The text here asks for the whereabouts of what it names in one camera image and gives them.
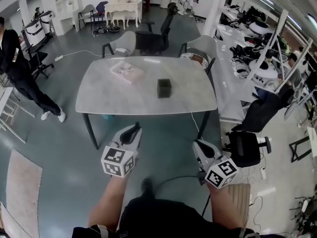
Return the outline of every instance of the shoe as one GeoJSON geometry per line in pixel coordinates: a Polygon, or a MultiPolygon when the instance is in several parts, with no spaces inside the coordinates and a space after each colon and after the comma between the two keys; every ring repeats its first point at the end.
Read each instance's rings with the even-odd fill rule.
{"type": "Polygon", "coordinates": [[[152,180],[150,178],[146,178],[142,181],[141,190],[142,190],[143,196],[155,198],[154,190],[153,190],[153,183],[152,183],[152,180]]]}
{"type": "Polygon", "coordinates": [[[45,121],[49,117],[50,111],[46,111],[45,113],[42,114],[41,120],[45,121]]]}
{"type": "Polygon", "coordinates": [[[63,112],[61,108],[60,108],[60,115],[58,116],[58,119],[60,122],[63,122],[66,119],[66,114],[63,112]]]}

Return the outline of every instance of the black pants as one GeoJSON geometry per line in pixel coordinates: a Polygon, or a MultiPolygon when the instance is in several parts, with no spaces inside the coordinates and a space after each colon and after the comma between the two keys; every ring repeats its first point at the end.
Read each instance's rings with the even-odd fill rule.
{"type": "Polygon", "coordinates": [[[43,109],[44,113],[50,111],[53,115],[60,116],[59,106],[52,101],[49,96],[41,92],[32,75],[25,75],[19,80],[9,79],[21,94],[29,100],[34,101],[41,109],[43,109]]]}
{"type": "Polygon", "coordinates": [[[208,222],[184,203],[155,199],[145,194],[132,199],[125,207],[119,228],[120,233],[133,233],[132,237],[190,237],[189,234],[193,233],[192,237],[208,237],[210,234],[212,237],[226,237],[227,232],[225,227],[208,222]]]}

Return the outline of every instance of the person's arm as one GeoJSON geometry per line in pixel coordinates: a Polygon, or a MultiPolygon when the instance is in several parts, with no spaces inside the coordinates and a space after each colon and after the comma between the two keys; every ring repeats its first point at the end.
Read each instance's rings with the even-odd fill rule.
{"type": "Polygon", "coordinates": [[[212,221],[228,229],[243,228],[241,216],[226,189],[217,189],[207,182],[210,191],[212,221]]]}
{"type": "Polygon", "coordinates": [[[104,191],[99,203],[93,208],[89,215],[88,226],[103,225],[115,232],[119,224],[122,202],[128,178],[113,176],[104,191]]]}
{"type": "Polygon", "coordinates": [[[15,31],[8,32],[6,36],[5,45],[2,47],[5,53],[3,58],[3,62],[1,64],[1,70],[3,72],[8,72],[10,70],[10,65],[13,63],[14,55],[15,55],[15,48],[16,43],[19,41],[19,36],[15,31]]]}

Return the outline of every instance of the gray marble tabletop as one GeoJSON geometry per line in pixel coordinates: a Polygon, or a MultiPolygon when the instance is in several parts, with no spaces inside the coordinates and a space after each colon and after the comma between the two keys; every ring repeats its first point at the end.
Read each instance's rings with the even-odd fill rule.
{"type": "Polygon", "coordinates": [[[164,115],[217,109],[211,82],[197,61],[166,57],[101,59],[91,63],[79,87],[76,111],[107,115],[164,115]],[[129,84],[109,70],[124,59],[144,75],[129,84]],[[170,98],[159,99],[158,79],[172,84],[170,98]]]}

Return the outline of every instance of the black jacket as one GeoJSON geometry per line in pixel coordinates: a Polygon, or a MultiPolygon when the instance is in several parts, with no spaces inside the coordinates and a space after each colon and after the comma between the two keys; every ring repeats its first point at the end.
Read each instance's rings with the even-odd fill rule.
{"type": "Polygon", "coordinates": [[[14,30],[5,30],[2,38],[2,49],[0,49],[0,73],[6,73],[9,79],[20,80],[30,74],[28,61],[24,58],[19,36],[14,30]],[[15,49],[19,54],[15,62],[12,62],[15,49]]]}

